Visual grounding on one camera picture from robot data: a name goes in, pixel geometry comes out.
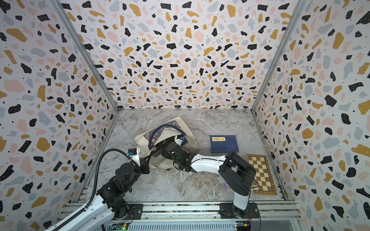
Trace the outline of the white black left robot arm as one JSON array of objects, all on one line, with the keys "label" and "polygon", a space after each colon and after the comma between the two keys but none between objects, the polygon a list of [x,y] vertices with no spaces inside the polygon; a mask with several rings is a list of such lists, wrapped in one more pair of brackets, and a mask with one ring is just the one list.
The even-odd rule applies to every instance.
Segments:
[{"label": "white black left robot arm", "polygon": [[[129,151],[131,155],[116,148],[106,150],[97,161],[92,195],[88,202],[47,230],[88,231],[99,226],[103,227],[105,223],[110,222],[113,218],[129,217],[129,206],[124,196],[128,192],[132,192],[133,185],[141,175],[150,173],[149,161],[151,158],[151,155],[149,155],[136,159],[139,156],[138,149],[134,148]],[[118,152],[124,155],[128,162],[122,164],[116,170],[115,176],[98,190],[100,165],[105,155],[110,152]]]}]

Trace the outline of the beige canvas floral tote bag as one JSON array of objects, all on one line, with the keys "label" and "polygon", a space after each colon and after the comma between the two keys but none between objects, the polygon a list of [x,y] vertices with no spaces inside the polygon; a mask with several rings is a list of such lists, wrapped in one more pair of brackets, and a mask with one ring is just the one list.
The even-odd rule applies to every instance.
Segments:
[{"label": "beige canvas floral tote bag", "polygon": [[151,150],[162,150],[171,143],[175,142],[176,136],[184,136],[182,148],[182,157],[177,159],[166,159],[162,154],[158,157],[151,158],[149,161],[150,167],[157,169],[170,169],[177,168],[180,171],[191,171],[190,160],[195,155],[199,154],[201,147],[195,141],[195,136],[190,128],[186,125],[181,117],[175,117],[171,120],[164,122],[155,129],[143,132],[135,137],[135,141],[142,151],[142,158],[147,157]]}]

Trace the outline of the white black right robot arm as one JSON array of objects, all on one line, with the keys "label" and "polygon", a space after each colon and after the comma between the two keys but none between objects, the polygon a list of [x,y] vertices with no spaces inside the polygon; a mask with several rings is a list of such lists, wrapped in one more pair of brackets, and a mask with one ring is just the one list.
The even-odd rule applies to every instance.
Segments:
[{"label": "white black right robot arm", "polygon": [[186,172],[209,172],[220,175],[234,191],[233,209],[242,214],[247,210],[251,189],[256,182],[256,169],[235,152],[223,156],[203,156],[187,152],[172,142],[161,154],[175,163],[175,167]]}]

